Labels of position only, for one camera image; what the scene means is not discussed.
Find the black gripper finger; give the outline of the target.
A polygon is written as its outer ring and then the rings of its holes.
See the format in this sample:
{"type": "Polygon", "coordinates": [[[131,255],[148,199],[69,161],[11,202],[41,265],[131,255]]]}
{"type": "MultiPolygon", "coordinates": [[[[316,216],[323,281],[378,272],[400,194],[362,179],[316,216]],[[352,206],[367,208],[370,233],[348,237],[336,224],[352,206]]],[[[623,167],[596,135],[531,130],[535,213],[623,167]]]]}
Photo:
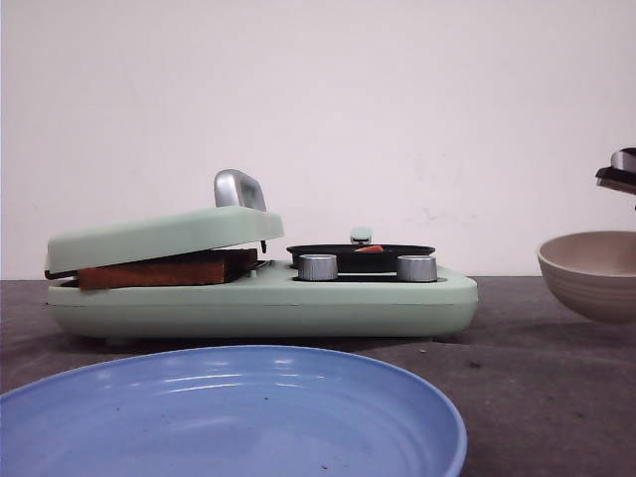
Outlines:
{"type": "Polygon", "coordinates": [[[636,193],[636,174],[613,167],[599,169],[596,174],[596,185],[627,194],[636,193]]]}

